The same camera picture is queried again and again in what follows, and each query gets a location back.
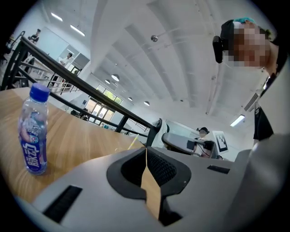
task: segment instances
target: black metal railing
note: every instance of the black metal railing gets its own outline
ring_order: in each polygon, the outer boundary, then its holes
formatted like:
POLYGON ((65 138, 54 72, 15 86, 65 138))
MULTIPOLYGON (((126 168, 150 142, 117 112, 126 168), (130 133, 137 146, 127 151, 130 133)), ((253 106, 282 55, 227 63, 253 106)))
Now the black metal railing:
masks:
POLYGON ((100 117, 97 117, 97 116, 85 111, 82 108, 79 108, 78 106, 76 106, 76 105, 70 103, 69 101, 63 99, 62 97, 60 97, 56 92, 50 92, 50 96, 52 96, 56 100, 60 101, 61 103, 65 104, 66 106, 69 106, 70 108, 72 108, 72 109, 74 109, 82 114, 85 114, 89 117, 95 118, 101 122, 108 124, 108 125, 116 127, 115 132, 121 132, 122 130, 124 130, 124 131, 129 131, 129 132, 134 133, 134 134, 139 134, 136 131, 132 131, 132 130, 124 128, 124 125, 129 118, 134 120, 135 122, 143 125, 144 127, 148 127, 148 128, 152 127, 152 125, 150 123, 146 122, 142 118, 133 114, 131 111, 129 111, 129 110, 125 109, 124 107, 122 107, 121 105, 117 104, 116 102, 114 102, 113 100, 111 100, 110 98, 103 95, 95 88, 93 88, 91 85, 87 84, 85 81, 80 79, 78 76, 76 76, 75 74, 68 71, 65 67, 60 65, 57 61, 53 60, 50 56, 48 56, 44 51, 37 48, 34 44, 32 44, 30 41, 28 41, 25 37, 21 38, 17 48, 15 49, 14 53, 12 54, 12 56, 10 58, 10 61, 7 65, 7 68, 6 68, 4 77, 3 77, 3 81, 2 81, 2 85, 1 85, 0 90, 2 91, 5 89, 15 88, 15 86, 13 85, 14 81, 15 80, 23 80, 24 78, 28 79, 32 83, 35 83, 37 81, 48 81, 48 86, 49 86, 51 83, 57 82, 57 81, 53 80, 53 77, 56 74, 57 74, 57 76, 66 80, 67 85, 68 84, 71 85, 70 88, 66 88, 65 86, 61 86, 61 87, 58 86, 57 88, 59 88, 61 90, 59 92, 63 93, 63 92, 71 92, 71 91, 82 91, 82 92, 88 94, 89 96, 91 96, 92 98, 106 104, 108 107, 114 109, 115 111, 123 114, 124 116, 121 119, 120 123, 117 125, 115 123, 112 123, 112 122, 107 121, 105 119, 102 119, 100 117), (33 57, 38 59, 43 65, 45 65, 47 68, 49 68, 54 73, 53 76, 50 78, 50 80, 34 79, 25 70, 23 70, 20 67, 21 65, 25 65, 27 67, 37 69, 33 65, 28 66, 26 63, 22 62, 22 59, 27 52, 29 52, 33 57))

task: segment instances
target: blue bottle cap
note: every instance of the blue bottle cap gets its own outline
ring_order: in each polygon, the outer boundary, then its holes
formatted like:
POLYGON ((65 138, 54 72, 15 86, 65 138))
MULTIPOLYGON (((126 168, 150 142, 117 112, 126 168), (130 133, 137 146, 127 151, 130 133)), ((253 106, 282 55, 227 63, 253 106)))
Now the blue bottle cap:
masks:
POLYGON ((38 102, 46 102, 49 97, 50 89, 39 83, 34 83, 30 89, 30 97, 38 102))

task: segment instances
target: bottle label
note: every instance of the bottle label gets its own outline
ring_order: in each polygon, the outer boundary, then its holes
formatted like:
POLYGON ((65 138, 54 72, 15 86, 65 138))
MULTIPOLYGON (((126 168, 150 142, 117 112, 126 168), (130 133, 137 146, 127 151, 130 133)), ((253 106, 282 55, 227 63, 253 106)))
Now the bottle label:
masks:
POLYGON ((40 171, 46 162, 46 127, 41 114, 33 112, 24 120, 19 139, 26 165, 33 172, 40 171))

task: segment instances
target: wooden table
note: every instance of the wooden table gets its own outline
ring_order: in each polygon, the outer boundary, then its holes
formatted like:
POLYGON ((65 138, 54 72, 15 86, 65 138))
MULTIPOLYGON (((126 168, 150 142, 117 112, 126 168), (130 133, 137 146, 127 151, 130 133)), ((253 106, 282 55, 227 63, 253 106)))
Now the wooden table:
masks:
MULTIPOLYGON (((31 175, 25 168, 18 140, 17 124, 29 88, 0 92, 0 169, 14 195, 28 202, 49 184, 79 164, 128 149, 133 137, 104 129, 48 104, 47 159, 43 175, 31 175)), ((143 145, 136 141, 133 148, 143 145)), ((142 188, 147 191, 147 206, 159 214, 160 188, 146 168, 142 188)))

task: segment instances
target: plastic water bottle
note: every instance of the plastic water bottle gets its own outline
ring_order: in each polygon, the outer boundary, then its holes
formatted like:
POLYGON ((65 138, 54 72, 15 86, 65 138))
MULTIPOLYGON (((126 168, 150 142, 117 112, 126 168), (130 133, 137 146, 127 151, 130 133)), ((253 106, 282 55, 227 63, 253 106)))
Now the plastic water bottle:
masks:
POLYGON ((23 150, 26 169, 35 175, 45 172, 46 133, 49 89, 34 83, 22 106, 18 121, 19 141, 23 150))

